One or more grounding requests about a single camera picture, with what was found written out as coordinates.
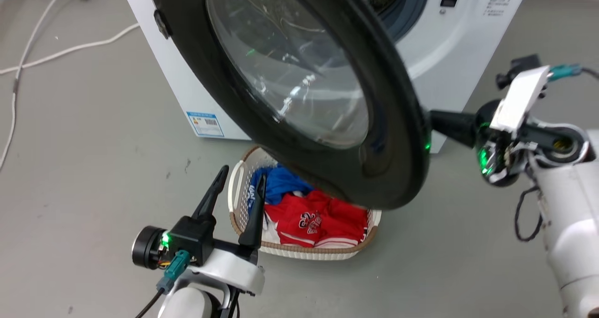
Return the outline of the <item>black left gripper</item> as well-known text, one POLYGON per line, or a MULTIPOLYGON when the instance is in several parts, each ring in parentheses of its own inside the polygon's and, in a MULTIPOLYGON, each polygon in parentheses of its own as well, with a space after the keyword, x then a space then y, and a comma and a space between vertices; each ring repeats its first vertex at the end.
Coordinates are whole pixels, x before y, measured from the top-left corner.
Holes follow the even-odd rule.
MULTIPOLYGON (((181 217, 169 230, 151 225, 143 228, 132 244, 133 264, 154 270, 161 263, 171 262, 177 252, 185 251, 192 265, 203 265, 214 249, 213 232, 217 222, 212 212, 228 174, 229 165, 221 167, 191 217, 181 217)), ((266 187, 267 176, 263 174, 255 190, 246 228, 238 238, 238 244, 251 250, 261 247, 266 187)))

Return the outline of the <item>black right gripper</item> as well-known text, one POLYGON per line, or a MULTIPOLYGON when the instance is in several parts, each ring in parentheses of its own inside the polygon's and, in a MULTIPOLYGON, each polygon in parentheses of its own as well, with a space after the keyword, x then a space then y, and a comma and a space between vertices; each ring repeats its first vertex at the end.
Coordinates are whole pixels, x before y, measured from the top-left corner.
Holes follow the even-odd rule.
POLYGON ((531 178, 524 159, 524 150, 516 150, 513 133, 491 127, 500 105, 494 99, 480 107, 475 114, 430 110, 432 130, 468 148, 475 148, 482 178, 494 187, 514 184, 523 173, 531 178))

